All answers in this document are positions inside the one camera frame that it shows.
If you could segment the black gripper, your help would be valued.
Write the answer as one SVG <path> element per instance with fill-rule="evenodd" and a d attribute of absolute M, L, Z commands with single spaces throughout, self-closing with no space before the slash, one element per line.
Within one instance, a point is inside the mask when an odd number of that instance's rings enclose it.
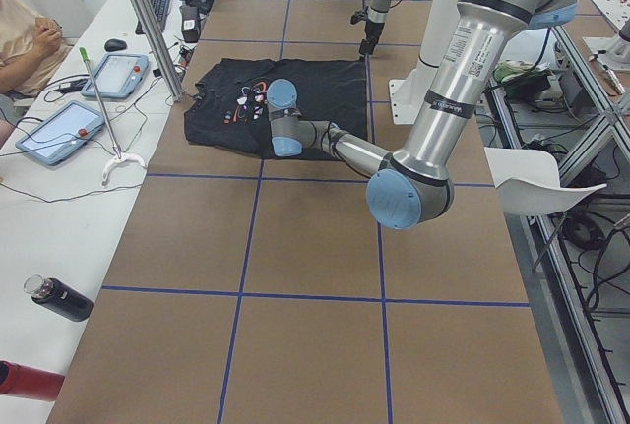
<path fill-rule="evenodd" d="M 361 56 L 372 55 L 375 45 L 378 44 L 385 24 L 367 20 L 365 22 L 364 32 L 365 39 L 360 42 L 359 54 Z"/>

